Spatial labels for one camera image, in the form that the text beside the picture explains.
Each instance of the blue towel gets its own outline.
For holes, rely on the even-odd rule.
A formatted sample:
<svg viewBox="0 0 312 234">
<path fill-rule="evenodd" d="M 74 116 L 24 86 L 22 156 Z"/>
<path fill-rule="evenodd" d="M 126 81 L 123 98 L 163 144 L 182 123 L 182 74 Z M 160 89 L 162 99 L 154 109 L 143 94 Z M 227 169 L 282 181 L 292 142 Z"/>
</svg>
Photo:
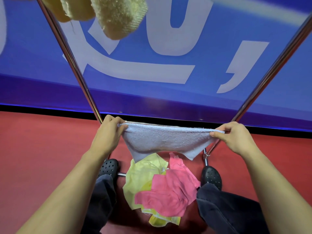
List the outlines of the blue towel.
<svg viewBox="0 0 312 234">
<path fill-rule="evenodd" d="M 126 123 L 129 127 L 122 137 L 135 162 L 152 153 L 175 151 L 193 160 L 204 148 L 216 141 L 213 129 Z"/>
</svg>

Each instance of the red floor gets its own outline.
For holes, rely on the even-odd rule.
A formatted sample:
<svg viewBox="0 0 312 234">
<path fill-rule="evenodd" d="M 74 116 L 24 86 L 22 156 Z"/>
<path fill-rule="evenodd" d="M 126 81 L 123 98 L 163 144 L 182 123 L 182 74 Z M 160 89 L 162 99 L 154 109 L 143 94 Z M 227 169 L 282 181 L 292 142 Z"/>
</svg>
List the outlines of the red floor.
<svg viewBox="0 0 312 234">
<path fill-rule="evenodd" d="M 89 148 L 97 121 L 44 115 L 0 112 L 0 230 L 15 233 L 44 202 Z M 300 194 L 312 204 L 312 140 L 253 135 L 259 148 Z M 168 158 L 167 153 L 161 156 Z M 131 155 L 123 140 L 111 155 L 120 161 L 121 171 L 130 166 Z M 201 156 L 184 163 L 199 179 Z M 209 165 L 217 168 L 223 190 L 256 200 L 243 160 L 223 143 Z M 125 178 L 118 178 L 118 203 L 102 233 L 213 233 L 199 217 L 196 202 L 181 219 L 181 225 L 153 228 L 149 216 L 131 211 L 122 192 Z"/>
</svg>

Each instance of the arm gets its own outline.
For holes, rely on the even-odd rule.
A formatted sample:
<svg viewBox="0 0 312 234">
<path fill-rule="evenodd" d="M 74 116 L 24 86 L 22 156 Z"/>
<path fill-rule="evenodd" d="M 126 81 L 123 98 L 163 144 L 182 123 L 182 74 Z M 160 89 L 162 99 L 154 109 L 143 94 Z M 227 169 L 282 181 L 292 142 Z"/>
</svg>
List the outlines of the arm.
<svg viewBox="0 0 312 234">
<path fill-rule="evenodd" d="M 245 161 L 272 234 L 312 232 L 312 208 L 256 146 L 246 127 L 230 122 L 217 128 L 229 131 L 211 136 L 224 141 Z"/>
<path fill-rule="evenodd" d="M 127 125 L 107 115 L 90 149 L 17 234 L 80 233 L 100 166 L 117 147 Z"/>
</svg>

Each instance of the clothes drying rack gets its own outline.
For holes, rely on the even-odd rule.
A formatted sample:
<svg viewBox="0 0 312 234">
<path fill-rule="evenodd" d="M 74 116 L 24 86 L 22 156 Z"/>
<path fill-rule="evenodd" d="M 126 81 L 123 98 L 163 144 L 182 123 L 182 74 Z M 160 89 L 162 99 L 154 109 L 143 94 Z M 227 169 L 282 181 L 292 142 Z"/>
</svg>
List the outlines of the clothes drying rack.
<svg viewBox="0 0 312 234">
<path fill-rule="evenodd" d="M 67 42 L 67 39 L 63 33 L 62 28 L 60 27 L 59 22 L 56 20 L 54 15 L 45 7 L 44 3 L 41 0 L 37 0 L 38 4 L 47 19 L 53 34 L 55 35 L 55 38 L 57 39 L 58 44 L 60 45 L 65 58 L 70 65 L 86 99 L 88 100 L 88 103 L 90 107 L 92 108 L 92 111 L 94 115 L 96 116 L 96 119 L 102 124 L 103 119 L 101 117 L 101 114 L 99 112 L 99 109 L 97 108 L 92 95 L 88 89 L 88 86 L 83 78 L 82 72 L 80 71 L 78 64 L 76 62 L 76 59 L 69 47 L 69 44 Z M 298 31 L 295 33 L 295 35 L 292 37 L 292 39 L 289 41 L 287 46 L 284 48 L 282 53 L 278 56 L 278 58 L 275 60 L 273 65 L 270 67 L 270 69 L 266 72 L 266 74 L 263 76 L 261 81 L 257 84 L 257 86 L 254 88 L 254 90 L 251 92 L 251 94 L 248 96 L 248 98 L 245 100 L 245 102 L 241 105 L 239 110 L 237 111 L 236 115 L 233 117 L 231 122 L 236 121 L 238 122 L 242 116 L 245 114 L 245 112 L 249 109 L 249 107 L 255 102 L 255 100 L 259 97 L 259 95 L 263 92 L 263 90 L 267 87 L 267 85 L 272 81 L 272 79 L 277 75 L 277 73 L 282 69 L 282 67 L 286 64 L 286 62 L 291 58 L 291 56 L 294 54 L 294 52 L 299 48 L 301 43 L 308 37 L 308 35 L 312 31 L 312 13 L 307 17 L 307 19 L 304 21 L 304 23 L 301 25 L 301 27 L 298 29 Z M 203 159 L 205 162 L 205 165 L 208 165 L 207 157 L 211 155 L 212 151 L 216 148 L 216 146 L 219 144 L 220 140 L 217 140 L 212 147 L 207 152 L 206 149 L 203 151 Z M 118 176 L 125 177 L 125 173 L 118 173 Z"/>
</svg>

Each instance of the dark pants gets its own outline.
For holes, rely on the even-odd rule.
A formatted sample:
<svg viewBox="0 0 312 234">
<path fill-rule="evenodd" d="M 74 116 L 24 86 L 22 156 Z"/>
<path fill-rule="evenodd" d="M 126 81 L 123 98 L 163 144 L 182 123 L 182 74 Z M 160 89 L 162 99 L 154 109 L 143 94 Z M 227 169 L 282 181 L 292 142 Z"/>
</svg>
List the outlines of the dark pants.
<svg viewBox="0 0 312 234">
<path fill-rule="evenodd" d="M 116 203 L 113 179 L 103 175 L 96 181 L 82 234 L 99 234 Z M 217 234 L 269 233 L 260 205 L 238 195 L 205 184 L 197 192 L 200 216 Z"/>
</svg>

